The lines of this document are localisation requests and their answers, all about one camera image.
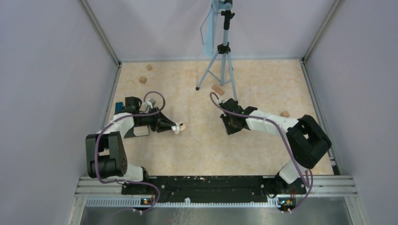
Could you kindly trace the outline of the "beige charging case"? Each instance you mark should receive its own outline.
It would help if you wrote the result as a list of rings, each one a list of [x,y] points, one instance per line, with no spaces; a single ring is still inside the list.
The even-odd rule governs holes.
[[[179,124],[180,127],[180,131],[183,132],[184,130],[186,130],[186,125],[184,123],[180,123]]]

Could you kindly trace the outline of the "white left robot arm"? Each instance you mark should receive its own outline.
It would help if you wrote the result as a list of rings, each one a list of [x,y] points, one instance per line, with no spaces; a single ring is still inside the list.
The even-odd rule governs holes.
[[[85,138],[87,173],[91,178],[132,181],[140,194],[149,191],[151,182],[141,166],[128,163],[123,140],[149,135],[150,131],[184,131],[183,123],[176,123],[155,107],[155,100],[145,102],[137,97],[126,97],[115,105],[115,114],[103,130]]]

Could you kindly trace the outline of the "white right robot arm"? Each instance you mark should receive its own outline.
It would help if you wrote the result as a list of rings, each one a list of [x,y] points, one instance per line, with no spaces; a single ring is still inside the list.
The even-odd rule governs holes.
[[[301,118],[287,118],[263,112],[256,107],[243,109],[230,98],[219,100],[220,115],[227,134],[243,129],[279,135],[290,155],[290,161],[276,175],[275,187],[281,193],[294,188],[294,181],[313,169],[331,148],[332,143],[317,121],[310,115]]]

